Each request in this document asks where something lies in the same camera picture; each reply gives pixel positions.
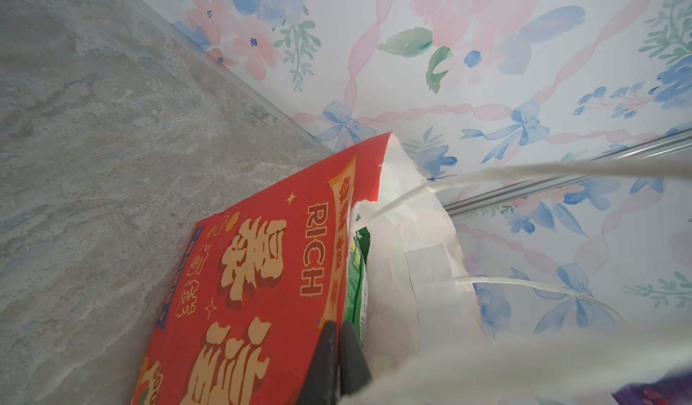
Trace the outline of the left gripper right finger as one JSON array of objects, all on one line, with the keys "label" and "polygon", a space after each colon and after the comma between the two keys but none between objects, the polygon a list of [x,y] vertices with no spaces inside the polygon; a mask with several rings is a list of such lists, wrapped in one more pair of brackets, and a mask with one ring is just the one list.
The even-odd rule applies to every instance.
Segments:
[{"label": "left gripper right finger", "polygon": [[348,320],[342,322],[339,336],[339,376],[342,397],[353,395],[372,382],[356,329]]}]

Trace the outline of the red pink paper bag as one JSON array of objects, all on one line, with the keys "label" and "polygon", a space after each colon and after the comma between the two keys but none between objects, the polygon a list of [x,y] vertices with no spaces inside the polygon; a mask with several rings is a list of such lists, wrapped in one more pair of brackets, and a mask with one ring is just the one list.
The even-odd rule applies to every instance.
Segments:
[{"label": "red pink paper bag", "polygon": [[689,183],[691,159],[614,153],[550,165],[461,165],[441,136],[383,134],[200,221],[160,312],[135,404],[297,404],[323,325],[338,325],[351,241],[371,234],[362,350],[372,382],[349,404],[521,404],[611,394],[691,368],[688,314],[645,320],[596,297],[602,254],[484,276],[438,199],[455,186],[559,179],[560,200],[506,202],[515,231],[580,225],[567,205],[604,209],[621,181],[643,200]]}]

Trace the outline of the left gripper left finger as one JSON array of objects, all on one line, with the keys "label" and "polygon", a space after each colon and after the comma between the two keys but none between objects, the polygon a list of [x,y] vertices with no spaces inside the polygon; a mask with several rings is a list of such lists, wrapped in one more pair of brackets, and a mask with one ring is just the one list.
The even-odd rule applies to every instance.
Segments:
[{"label": "left gripper left finger", "polygon": [[297,405],[329,405],[336,401],[338,325],[327,321],[315,347]]}]

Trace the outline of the green snack bag small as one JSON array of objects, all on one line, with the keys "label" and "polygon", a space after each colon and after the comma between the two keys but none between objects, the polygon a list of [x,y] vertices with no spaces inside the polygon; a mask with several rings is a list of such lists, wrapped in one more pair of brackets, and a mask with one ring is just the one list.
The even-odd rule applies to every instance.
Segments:
[{"label": "green snack bag small", "polygon": [[361,347],[363,347],[365,338],[368,313],[367,262],[370,247],[371,234],[369,230],[367,228],[358,230],[351,241],[343,313],[343,320],[351,322]]}]

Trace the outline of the purple Fox's candy bag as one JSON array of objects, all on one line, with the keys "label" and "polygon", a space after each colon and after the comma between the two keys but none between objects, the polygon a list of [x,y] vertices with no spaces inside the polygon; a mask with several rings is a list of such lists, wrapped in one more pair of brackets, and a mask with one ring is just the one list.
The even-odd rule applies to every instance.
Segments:
[{"label": "purple Fox's candy bag", "polygon": [[666,375],[654,383],[632,383],[612,394],[619,405],[687,405],[691,372]]}]

